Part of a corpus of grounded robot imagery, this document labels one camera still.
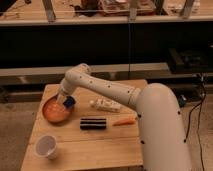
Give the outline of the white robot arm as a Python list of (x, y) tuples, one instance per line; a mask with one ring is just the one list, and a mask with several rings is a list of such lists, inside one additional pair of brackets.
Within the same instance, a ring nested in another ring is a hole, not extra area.
[(110, 98), (137, 113), (143, 166), (146, 171), (192, 171), (180, 107), (173, 91), (160, 83), (136, 88), (90, 75), (87, 64), (69, 69), (58, 89), (58, 99), (77, 87)]

